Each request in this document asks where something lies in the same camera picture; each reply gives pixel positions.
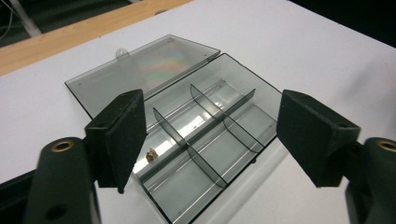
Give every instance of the wooden beam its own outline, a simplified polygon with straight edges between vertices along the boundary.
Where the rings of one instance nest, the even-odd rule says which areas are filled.
[[[0,76],[190,1],[145,0],[5,46],[0,48]]]

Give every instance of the transparent plastic box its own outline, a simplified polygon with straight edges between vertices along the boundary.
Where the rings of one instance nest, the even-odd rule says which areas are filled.
[[[281,93],[231,56],[176,36],[66,85],[91,117],[143,90],[148,136],[133,176],[170,223],[195,220],[276,138]]]

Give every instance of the box lid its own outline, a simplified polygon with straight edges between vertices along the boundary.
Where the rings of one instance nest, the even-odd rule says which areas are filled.
[[[119,94],[142,89],[148,99],[218,54],[218,49],[167,35],[129,53],[119,49],[116,60],[65,84],[94,118]]]

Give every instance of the gold screw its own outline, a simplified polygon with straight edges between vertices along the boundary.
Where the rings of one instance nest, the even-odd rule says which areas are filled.
[[[148,161],[154,161],[158,157],[157,152],[154,149],[150,149],[149,152],[146,154],[146,159]]]

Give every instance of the white table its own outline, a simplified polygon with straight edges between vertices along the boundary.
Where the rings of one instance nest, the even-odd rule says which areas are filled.
[[[195,0],[0,77],[0,182],[35,169],[52,140],[85,135],[90,119],[66,80],[114,59],[119,48],[168,34],[229,53],[279,90],[314,96],[360,125],[361,142],[395,139],[396,49],[288,1]],[[346,184],[315,189],[287,156],[227,221],[347,223]],[[128,188],[125,195],[99,190],[103,221],[159,223],[155,209],[134,196],[142,189]]]

